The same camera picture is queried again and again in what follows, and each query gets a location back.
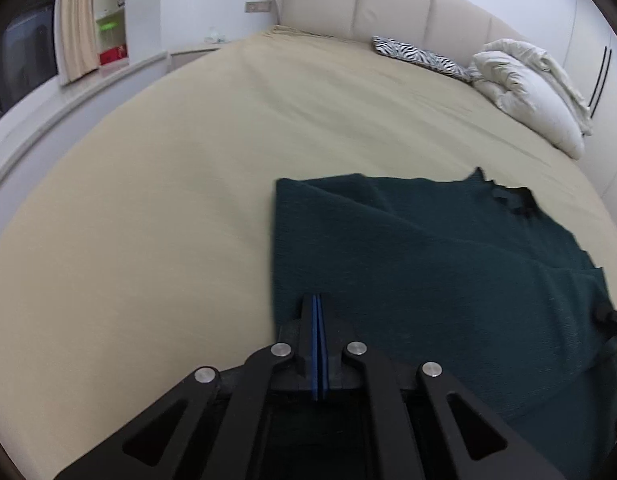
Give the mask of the dark green knitted garment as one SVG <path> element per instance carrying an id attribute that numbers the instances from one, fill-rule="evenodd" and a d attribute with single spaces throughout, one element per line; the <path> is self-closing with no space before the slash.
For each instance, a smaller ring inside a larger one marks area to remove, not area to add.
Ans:
<path id="1" fill-rule="evenodd" d="M 307 292 L 392 360 L 434 360 L 569 479 L 614 442 L 603 271 L 527 188 L 362 174 L 276 184 L 277 325 Z"/>

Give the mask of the beige bed sheet mattress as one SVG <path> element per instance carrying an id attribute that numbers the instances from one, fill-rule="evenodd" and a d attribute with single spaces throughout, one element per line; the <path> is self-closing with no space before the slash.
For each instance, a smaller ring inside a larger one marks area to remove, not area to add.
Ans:
<path id="1" fill-rule="evenodd" d="M 617 227 L 575 162 L 468 84 L 277 27 L 118 107 L 0 237 L 0 443 L 50 479 L 202 363 L 274 334 L 275 182 L 368 174 L 530 188 L 602 266 Z"/>

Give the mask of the white folded duvet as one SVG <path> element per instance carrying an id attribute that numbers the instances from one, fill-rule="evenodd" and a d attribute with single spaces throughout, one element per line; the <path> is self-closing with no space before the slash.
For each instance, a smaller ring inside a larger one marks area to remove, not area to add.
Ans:
<path id="1" fill-rule="evenodd" d="M 473 87 L 502 113 L 578 160 L 593 134 L 587 101 L 543 48 L 510 38 L 484 44 L 472 57 Z"/>

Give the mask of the zebra print pillow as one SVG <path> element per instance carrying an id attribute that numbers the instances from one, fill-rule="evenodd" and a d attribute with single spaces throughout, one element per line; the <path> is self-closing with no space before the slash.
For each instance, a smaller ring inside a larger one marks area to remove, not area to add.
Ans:
<path id="1" fill-rule="evenodd" d="M 386 58 L 419 66 L 466 84 L 470 84 L 472 81 L 471 74 L 465 66 L 458 64 L 451 58 L 446 58 L 442 54 L 418 48 L 404 41 L 381 36 L 373 36 L 372 44 L 374 51 Z"/>

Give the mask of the white bedside table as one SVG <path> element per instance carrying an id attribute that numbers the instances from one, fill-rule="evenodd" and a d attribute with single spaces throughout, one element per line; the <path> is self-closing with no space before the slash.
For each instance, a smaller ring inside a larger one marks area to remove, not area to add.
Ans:
<path id="1" fill-rule="evenodd" d="M 224 47 L 227 47 L 230 41 L 220 41 L 216 44 L 195 44 L 189 47 L 178 47 L 170 51 L 171 68 L 170 71 L 178 70 L 180 67 L 185 66 L 188 63 L 194 62 L 202 56 L 219 51 Z"/>

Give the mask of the red box on shelf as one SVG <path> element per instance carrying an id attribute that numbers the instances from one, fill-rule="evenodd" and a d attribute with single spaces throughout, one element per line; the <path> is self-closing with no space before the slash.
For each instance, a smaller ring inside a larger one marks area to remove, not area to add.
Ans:
<path id="1" fill-rule="evenodd" d="M 99 54 L 100 65 L 104 66 L 115 63 L 124 60 L 127 56 L 126 44 L 120 44 L 119 46 L 104 50 Z"/>

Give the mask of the green tray on shelf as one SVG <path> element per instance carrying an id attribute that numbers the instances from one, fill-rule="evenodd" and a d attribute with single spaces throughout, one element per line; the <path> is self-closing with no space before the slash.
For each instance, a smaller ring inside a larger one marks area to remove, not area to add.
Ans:
<path id="1" fill-rule="evenodd" d="M 103 15 L 101 18 L 98 18 L 96 21 L 99 32 L 103 34 L 103 32 L 110 32 L 114 30 L 116 27 L 120 26 L 122 21 L 124 20 L 124 13 L 112 13 Z"/>

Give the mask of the cream padded headboard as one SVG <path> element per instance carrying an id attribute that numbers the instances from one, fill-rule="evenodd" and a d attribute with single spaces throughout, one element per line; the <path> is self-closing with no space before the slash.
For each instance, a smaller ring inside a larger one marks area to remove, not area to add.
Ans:
<path id="1" fill-rule="evenodd" d="M 273 0 L 278 23 L 310 34 L 368 42 L 382 36 L 467 65 L 484 44 L 523 38 L 468 0 Z"/>

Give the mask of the beige curtain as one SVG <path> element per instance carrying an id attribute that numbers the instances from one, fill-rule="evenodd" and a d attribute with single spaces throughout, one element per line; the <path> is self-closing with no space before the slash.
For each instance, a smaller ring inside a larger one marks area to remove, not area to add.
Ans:
<path id="1" fill-rule="evenodd" d="M 54 0 L 54 52 L 60 86 L 99 66 L 94 0 Z"/>

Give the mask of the dark window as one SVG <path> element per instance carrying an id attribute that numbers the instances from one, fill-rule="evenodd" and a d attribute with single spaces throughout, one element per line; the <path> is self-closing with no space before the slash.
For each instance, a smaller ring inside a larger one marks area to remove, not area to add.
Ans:
<path id="1" fill-rule="evenodd" d="M 55 5 L 56 0 L 26 0 L 0 36 L 0 118 L 58 74 Z"/>

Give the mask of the wall switch plate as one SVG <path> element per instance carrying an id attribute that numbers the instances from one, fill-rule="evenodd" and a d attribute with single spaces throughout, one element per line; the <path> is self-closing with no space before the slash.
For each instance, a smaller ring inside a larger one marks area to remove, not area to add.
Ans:
<path id="1" fill-rule="evenodd" d="M 244 12 L 246 13 L 269 13 L 273 3 L 269 0 L 246 1 Z"/>

